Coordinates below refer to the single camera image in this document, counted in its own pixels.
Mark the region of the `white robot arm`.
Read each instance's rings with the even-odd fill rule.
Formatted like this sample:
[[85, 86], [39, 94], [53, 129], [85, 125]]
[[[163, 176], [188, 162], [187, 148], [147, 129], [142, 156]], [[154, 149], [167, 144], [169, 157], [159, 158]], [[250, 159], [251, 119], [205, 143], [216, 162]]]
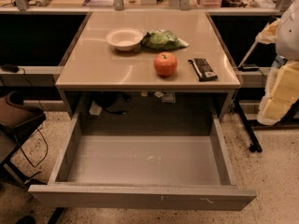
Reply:
[[299, 100], [299, 0], [289, 6], [278, 23], [276, 53], [257, 115], [263, 125], [281, 121]]

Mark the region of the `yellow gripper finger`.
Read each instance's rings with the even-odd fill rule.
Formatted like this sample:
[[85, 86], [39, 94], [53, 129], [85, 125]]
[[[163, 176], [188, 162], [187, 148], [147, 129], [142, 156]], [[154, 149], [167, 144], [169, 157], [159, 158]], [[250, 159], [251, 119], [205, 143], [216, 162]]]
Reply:
[[280, 19], [267, 23], [263, 30], [258, 33], [255, 40], [262, 44], [275, 44], [277, 42], [277, 29]]
[[299, 62], [289, 61], [279, 69], [271, 68], [257, 120], [263, 125], [281, 121], [299, 99]]

